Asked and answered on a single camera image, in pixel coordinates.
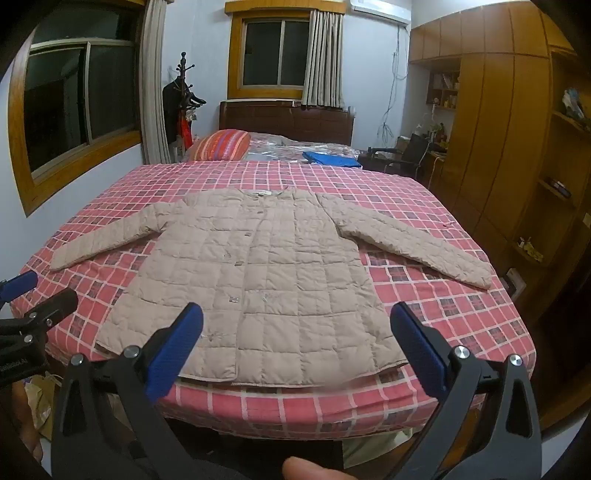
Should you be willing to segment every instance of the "wooden headboard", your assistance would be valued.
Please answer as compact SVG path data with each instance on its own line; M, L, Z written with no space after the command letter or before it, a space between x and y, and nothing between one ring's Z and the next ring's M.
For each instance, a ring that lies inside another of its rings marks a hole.
M322 107L301 107L296 102L247 101L220 103L220 130L283 135L299 142L351 145L351 113Z

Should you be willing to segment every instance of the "air conditioner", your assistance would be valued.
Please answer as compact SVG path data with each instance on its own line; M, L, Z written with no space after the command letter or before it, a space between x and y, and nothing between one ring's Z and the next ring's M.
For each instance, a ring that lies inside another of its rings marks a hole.
M410 25L411 12L408 8L399 7L381 0L350 0L351 8L356 12L364 12L377 17L387 18L405 27Z

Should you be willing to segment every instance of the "blue gripper pad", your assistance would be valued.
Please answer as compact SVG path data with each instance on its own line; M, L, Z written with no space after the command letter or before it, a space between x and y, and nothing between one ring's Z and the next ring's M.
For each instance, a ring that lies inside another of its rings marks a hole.
M37 274L33 270L8 280L0 287L0 301L9 302L24 295L37 286Z
M425 327L404 302L392 307L390 328L425 393L443 401L448 394L446 366L427 339Z
M189 303L171 325L171 333L148 366L145 393L155 403L172 388L203 330L203 310Z

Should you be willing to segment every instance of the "wooden wardrobe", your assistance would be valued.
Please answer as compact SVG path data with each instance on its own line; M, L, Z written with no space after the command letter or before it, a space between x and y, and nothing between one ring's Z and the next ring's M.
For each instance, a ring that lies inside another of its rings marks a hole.
M464 10L411 31L410 62L460 61L448 155L433 193L484 249L499 276L516 268L515 302L534 325L589 239L591 135L563 115L578 88L591 113L591 75L552 20L528 1ZM547 177L572 192L565 199ZM517 247L531 237L538 263Z

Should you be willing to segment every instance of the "window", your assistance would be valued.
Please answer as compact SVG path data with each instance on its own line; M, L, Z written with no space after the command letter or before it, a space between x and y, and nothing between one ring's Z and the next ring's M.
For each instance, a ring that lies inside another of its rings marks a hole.
M309 23L309 11L234 13L228 98L301 99Z
M303 87L308 29L306 20L246 23L242 85Z
M9 140L26 214L139 143L140 15L138 8L65 2L19 52L10 85Z

